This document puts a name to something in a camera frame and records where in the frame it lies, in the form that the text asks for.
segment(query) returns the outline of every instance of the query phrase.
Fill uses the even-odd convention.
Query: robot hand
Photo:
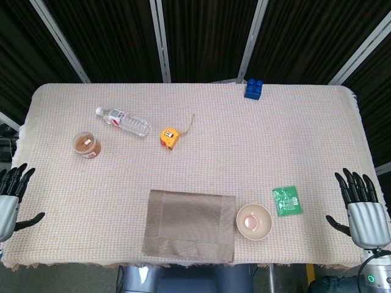
[[[40,212],[30,220],[16,222],[19,205],[22,202],[30,177],[35,172],[35,169],[32,168],[20,179],[26,167],[27,164],[25,163],[19,168],[12,168],[8,173],[7,170],[0,172],[0,242],[6,241],[14,231],[35,225],[45,215],[44,212]]]
[[[356,172],[352,174],[346,168],[343,172],[348,184],[340,174],[335,173],[335,177],[348,210],[350,228],[337,223],[330,215],[326,216],[327,221],[338,231],[351,236],[358,247],[366,250],[385,247],[391,242],[389,228],[371,179],[367,175],[362,175],[361,178]]]

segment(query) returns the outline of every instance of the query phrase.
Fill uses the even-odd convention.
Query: black curtain
[[[391,162],[391,35],[343,85],[357,95],[374,165]]]
[[[0,1],[0,67],[0,111],[19,124],[40,85],[80,82],[28,0]]]
[[[161,82],[149,1],[46,0],[92,82]]]
[[[327,84],[391,10],[391,1],[269,1],[246,79]]]
[[[238,76],[256,0],[163,0],[172,82]]]

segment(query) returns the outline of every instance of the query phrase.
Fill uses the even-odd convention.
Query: floor
[[[351,277],[357,268],[349,271],[315,266],[316,279],[325,275]],[[36,269],[21,267],[16,272],[0,264],[0,292],[7,293],[106,293],[115,291],[117,269],[95,265],[59,264],[40,265]],[[275,292],[305,292],[307,272],[305,264],[274,266]],[[254,278],[254,293],[270,292],[269,271],[260,268]]]

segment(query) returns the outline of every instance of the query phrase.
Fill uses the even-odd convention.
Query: bottle label
[[[120,127],[120,119],[125,116],[125,113],[120,110],[113,110],[110,113],[110,122],[116,127]]]
[[[82,154],[83,157],[86,157],[88,159],[91,159],[92,157],[95,157],[97,154],[96,152],[92,151],[91,153],[89,154]]]

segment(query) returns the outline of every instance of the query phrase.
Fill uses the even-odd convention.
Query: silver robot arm
[[[361,178],[356,172],[352,174],[345,168],[343,172],[348,183],[338,173],[335,173],[335,177],[341,188],[350,227],[337,223],[330,215],[326,216],[326,220],[363,248],[362,265],[357,276],[359,292],[362,272],[371,292],[391,292],[391,259],[388,257],[391,252],[382,250],[391,242],[383,206],[378,203],[375,187],[367,175]]]
[[[35,225],[45,215],[44,212],[37,214],[34,218],[16,222],[19,205],[22,202],[30,177],[35,169],[28,170],[21,178],[27,164],[19,168],[13,168],[8,173],[7,170],[0,172],[0,242],[6,241],[13,232]]]

